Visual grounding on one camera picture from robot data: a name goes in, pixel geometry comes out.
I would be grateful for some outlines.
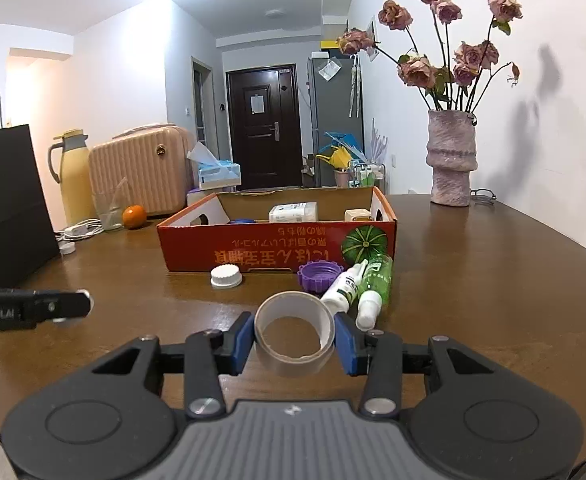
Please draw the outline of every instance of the purple lid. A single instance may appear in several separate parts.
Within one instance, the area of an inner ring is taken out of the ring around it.
[[[308,262],[298,269],[297,281],[307,292],[324,294],[343,270],[343,267],[335,262]]]

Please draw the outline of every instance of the pink ceramic vase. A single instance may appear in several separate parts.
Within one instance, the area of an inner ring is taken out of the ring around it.
[[[478,168],[473,115],[460,110],[429,110],[426,163],[433,168],[431,201],[468,206],[468,173]]]

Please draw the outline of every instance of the red cardboard box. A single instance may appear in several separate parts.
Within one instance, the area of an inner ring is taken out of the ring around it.
[[[273,206],[317,202],[318,222],[269,223]],[[345,222],[346,209],[371,211],[374,221]],[[229,224],[249,218],[255,224]],[[377,187],[282,189],[217,193],[157,226],[169,270],[210,271],[221,264],[249,270],[297,271],[311,260],[351,267],[371,251],[395,253],[397,218]]]

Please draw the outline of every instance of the cardboard tape core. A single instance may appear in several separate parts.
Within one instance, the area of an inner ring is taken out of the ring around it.
[[[264,331],[281,317],[297,317],[309,322],[320,339],[320,349],[304,357],[277,353],[264,340]],[[257,357],[265,368],[283,377],[302,377],[317,373],[333,353],[335,322],[328,307],[305,292],[280,292],[262,303],[255,314]]]

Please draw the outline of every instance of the gray refrigerator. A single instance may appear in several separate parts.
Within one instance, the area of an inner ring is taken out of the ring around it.
[[[319,74],[319,70],[326,65],[327,61],[326,58],[314,58],[309,59],[307,65],[313,154],[316,155],[323,147],[332,142],[329,137],[324,135],[324,132],[352,134],[364,152],[361,93],[359,117],[356,116],[355,103],[353,104],[353,116],[349,117],[351,68],[354,60],[349,57],[337,59],[342,68],[329,81]],[[335,186],[333,168],[318,158],[315,158],[315,186]]]

